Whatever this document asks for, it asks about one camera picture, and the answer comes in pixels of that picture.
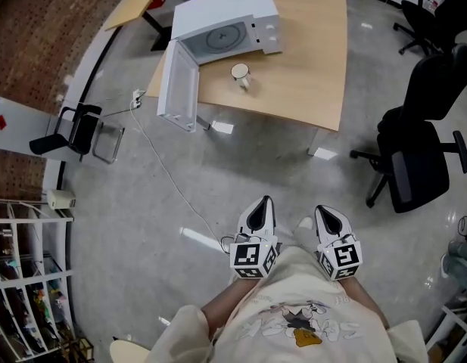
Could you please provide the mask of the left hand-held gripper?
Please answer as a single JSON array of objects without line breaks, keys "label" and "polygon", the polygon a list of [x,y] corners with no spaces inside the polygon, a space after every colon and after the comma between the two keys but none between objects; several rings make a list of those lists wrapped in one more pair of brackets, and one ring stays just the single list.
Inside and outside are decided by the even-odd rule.
[{"label": "left hand-held gripper", "polygon": [[238,220],[239,233],[229,245],[230,268],[242,279],[266,278],[279,257],[275,210],[268,195],[253,202]]}]

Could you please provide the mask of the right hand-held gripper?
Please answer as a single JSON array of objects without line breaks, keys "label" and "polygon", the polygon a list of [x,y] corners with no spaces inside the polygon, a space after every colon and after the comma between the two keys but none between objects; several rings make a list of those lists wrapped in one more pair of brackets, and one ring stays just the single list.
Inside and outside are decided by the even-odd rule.
[{"label": "right hand-held gripper", "polygon": [[319,264],[331,281],[354,277],[363,263],[360,242],[356,239],[348,218],[325,205],[315,208],[316,230],[319,239],[336,237],[319,244]]}]

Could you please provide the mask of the white mug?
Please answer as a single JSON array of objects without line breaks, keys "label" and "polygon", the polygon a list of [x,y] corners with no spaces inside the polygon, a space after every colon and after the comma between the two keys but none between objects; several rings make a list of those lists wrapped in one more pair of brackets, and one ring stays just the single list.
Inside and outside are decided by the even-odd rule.
[{"label": "white mug", "polygon": [[231,68],[231,75],[235,82],[245,91],[251,86],[251,72],[249,66],[244,63],[235,64]]}]

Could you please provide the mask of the white microwave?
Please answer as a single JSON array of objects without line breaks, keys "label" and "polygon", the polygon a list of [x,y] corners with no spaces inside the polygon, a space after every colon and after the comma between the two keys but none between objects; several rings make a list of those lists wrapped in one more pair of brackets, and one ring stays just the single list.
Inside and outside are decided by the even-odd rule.
[{"label": "white microwave", "polygon": [[252,51],[282,51],[274,0],[190,0],[177,5],[165,51],[157,115],[186,131],[197,122],[199,68]]}]

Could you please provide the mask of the person's left forearm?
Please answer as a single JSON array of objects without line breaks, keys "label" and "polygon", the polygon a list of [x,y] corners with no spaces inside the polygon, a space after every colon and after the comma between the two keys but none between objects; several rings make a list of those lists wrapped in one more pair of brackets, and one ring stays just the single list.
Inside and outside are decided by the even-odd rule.
[{"label": "person's left forearm", "polygon": [[207,321],[210,339],[226,324],[235,307],[255,288],[258,282],[258,279],[236,279],[201,308]]}]

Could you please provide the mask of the person's right forearm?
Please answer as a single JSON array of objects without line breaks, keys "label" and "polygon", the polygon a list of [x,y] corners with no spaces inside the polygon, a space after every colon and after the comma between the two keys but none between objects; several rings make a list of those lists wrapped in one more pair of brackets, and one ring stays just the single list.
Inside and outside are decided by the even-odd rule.
[{"label": "person's right forearm", "polygon": [[385,329],[390,327],[384,313],[355,277],[341,279],[339,283],[351,299],[374,312],[380,318]]}]

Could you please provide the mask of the person's cream printed shirt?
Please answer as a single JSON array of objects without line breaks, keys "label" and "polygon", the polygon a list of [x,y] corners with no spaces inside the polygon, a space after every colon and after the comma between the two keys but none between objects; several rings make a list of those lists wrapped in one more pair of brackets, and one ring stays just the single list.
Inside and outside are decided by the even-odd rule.
[{"label": "person's cream printed shirt", "polygon": [[182,307],[145,363],[429,363],[417,321],[385,329],[299,247],[281,252],[212,339],[201,308]]}]

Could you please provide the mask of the black office chair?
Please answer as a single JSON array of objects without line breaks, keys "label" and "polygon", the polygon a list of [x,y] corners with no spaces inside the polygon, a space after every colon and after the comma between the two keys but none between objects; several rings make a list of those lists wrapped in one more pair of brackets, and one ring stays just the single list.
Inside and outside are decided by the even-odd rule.
[{"label": "black office chair", "polygon": [[401,11],[411,28],[395,23],[393,29],[402,30],[413,40],[399,54],[415,46],[421,47],[425,55],[450,52],[456,46],[457,35],[467,30],[467,0],[444,0],[434,13],[423,8],[423,1],[401,2]]},{"label": "black office chair", "polygon": [[467,147],[462,133],[443,143],[433,125],[450,111],[467,86],[467,44],[447,54],[433,54],[419,61],[409,78],[403,105],[395,107],[378,124],[378,154],[352,150],[381,174],[381,181],[366,205],[373,207],[388,187],[396,213],[407,213],[446,193],[450,177],[445,155],[457,154],[467,172]]}]

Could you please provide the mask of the round wooden stool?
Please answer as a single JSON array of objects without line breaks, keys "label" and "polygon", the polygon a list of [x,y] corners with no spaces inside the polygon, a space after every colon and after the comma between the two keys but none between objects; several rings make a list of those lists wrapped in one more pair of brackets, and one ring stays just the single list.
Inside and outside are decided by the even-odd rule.
[{"label": "round wooden stool", "polygon": [[114,340],[109,352],[113,363],[145,363],[149,350],[128,340]]}]

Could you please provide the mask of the black folding chair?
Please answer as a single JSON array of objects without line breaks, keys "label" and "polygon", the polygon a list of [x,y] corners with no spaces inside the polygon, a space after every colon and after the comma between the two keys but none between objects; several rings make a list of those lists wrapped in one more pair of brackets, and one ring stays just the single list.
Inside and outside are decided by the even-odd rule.
[{"label": "black folding chair", "polygon": [[101,112],[96,105],[64,107],[49,117],[45,135],[29,142],[30,151],[50,160],[79,162],[91,150]]}]

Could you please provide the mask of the small white box device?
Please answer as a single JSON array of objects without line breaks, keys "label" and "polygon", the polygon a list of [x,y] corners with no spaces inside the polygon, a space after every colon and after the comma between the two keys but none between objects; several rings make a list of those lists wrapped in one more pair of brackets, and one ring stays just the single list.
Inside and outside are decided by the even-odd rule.
[{"label": "small white box device", "polygon": [[71,191],[47,190],[46,200],[53,210],[71,209],[76,205],[76,196]]}]

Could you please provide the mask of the white shelf rack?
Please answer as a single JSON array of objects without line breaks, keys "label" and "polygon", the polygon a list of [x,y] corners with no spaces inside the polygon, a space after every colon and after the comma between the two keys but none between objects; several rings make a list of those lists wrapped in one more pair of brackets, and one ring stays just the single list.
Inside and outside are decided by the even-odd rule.
[{"label": "white shelf rack", "polygon": [[44,202],[0,200],[0,360],[26,363],[74,340],[67,261],[72,222]]}]

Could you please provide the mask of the wooden desk with black legs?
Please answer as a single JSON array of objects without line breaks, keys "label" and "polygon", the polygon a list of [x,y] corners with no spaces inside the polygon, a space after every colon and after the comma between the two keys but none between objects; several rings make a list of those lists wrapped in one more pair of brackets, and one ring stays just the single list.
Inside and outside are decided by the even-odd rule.
[{"label": "wooden desk with black legs", "polygon": [[171,40],[172,27],[161,26],[148,12],[153,0],[121,0],[104,23],[104,31],[117,29],[143,18],[158,33],[151,51],[164,51]]}]

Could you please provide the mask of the white board with red diamond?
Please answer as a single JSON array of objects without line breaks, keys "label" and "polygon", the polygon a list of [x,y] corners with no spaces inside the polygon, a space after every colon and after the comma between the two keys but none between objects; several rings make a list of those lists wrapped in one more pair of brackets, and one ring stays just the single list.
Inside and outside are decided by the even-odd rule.
[{"label": "white board with red diamond", "polygon": [[30,141],[51,135],[58,116],[0,97],[0,149],[51,160],[78,162],[80,155],[62,147],[38,155],[30,150]]}]

